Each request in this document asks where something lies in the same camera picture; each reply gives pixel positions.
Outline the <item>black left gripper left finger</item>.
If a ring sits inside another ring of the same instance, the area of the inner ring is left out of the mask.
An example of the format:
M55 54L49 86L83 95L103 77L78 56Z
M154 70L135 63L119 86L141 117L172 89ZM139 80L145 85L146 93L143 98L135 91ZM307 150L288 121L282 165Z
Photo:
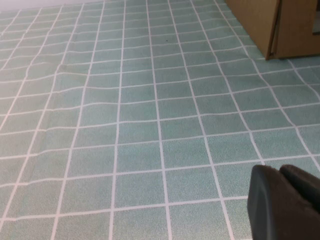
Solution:
M247 212L254 240L320 238L320 208L313 208L280 169L266 165L252 168Z

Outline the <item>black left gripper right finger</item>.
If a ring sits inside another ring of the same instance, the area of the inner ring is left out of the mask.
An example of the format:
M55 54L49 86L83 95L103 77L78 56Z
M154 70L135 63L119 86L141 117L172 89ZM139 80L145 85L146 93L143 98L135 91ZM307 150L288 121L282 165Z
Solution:
M282 165L279 171L292 187L312 204L313 208L320 207L320 179L318 177L291 164Z

